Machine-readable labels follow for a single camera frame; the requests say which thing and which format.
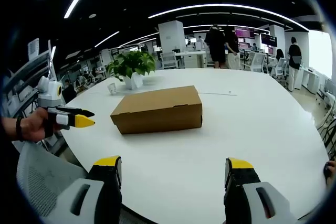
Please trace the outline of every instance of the ceiling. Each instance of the ceiling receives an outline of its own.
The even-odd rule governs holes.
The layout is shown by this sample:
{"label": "ceiling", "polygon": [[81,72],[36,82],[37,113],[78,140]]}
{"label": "ceiling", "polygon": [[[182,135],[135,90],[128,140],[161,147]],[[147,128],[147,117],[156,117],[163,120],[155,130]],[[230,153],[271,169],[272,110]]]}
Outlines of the ceiling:
{"label": "ceiling", "polygon": [[[117,47],[130,40],[155,33],[159,23],[175,19],[183,22],[184,26],[217,23],[260,27],[274,24],[260,19],[263,17],[274,20],[277,24],[287,25],[294,31],[303,31],[299,26],[277,16],[232,7],[187,9],[148,19],[153,14],[183,6],[226,3],[258,7],[289,18],[314,15],[313,8],[307,0],[80,0],[70,17],[64,19],[71,2],[72,0],[35,0],[29,6],[27,3],[23,6],[26,10],[18,14],[21,29],[14,33],[16,40],[12,55],[15,54],[16,57],[10,60],[14,70],[28,60],[27,43],[36,37],[51,39],[52,44],[57,46],[54,64],[55,68],[59,69],[76,61],[77,57],[82,56],[82,52],[89,48],[93,50],[85,53],[86,58],[97,55],[101,49]],[[96,17],[90,19],[91,14],[96,14]],[[316,22],[301,24],[312,29],[320,28],[320,24]],[[190,34],[194,30],[203,29],[186,29],[185,33]],[[98,48],[94,48],[97,43],[116,31],[120,32]],[[70,60],[65,59],[68,54],[77,50],[82,52]]]}

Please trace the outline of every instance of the white flower pot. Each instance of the white flower pot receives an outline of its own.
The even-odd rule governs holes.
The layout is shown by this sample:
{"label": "white flower pot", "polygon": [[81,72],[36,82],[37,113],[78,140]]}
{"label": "white flower pot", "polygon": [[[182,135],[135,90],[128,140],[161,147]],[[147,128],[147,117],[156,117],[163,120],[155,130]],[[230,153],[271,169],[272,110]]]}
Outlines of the white flower pot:
{"label": "white flower pot", "polygon": [[132,74],[132,78],[124,76],[124,81],[128,89],[137,89],[143,85],[142,76],[136,72]]}

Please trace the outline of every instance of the cardboard box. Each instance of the cardboard box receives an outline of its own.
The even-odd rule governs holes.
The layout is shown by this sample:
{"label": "cardboard box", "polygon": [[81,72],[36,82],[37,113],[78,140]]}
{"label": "cardboard box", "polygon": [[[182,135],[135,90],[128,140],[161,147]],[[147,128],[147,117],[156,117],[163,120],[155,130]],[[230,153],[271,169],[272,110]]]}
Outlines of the cardboard box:
{"label": "cardboard box", "polygon": [[121,134],[176,131],[202,126],[194,86],[126,95],[111,114]]}

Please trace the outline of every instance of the potted plant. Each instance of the potted plant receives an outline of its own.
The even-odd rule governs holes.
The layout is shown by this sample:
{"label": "potted plant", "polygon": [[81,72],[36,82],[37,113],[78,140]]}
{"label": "potted plant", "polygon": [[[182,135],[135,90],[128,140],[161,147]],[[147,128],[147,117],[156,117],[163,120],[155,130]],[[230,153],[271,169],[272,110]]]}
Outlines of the potted plant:
{"label": "potted plant", "polygon": [[142,77],[145,73],[155,70],[155,60],[147,52],[131,51],[118,55],[117,59],[107,66],[109,74],[114,72],[116,78],[125,81],[126,87],[135,89],[142,86]]}

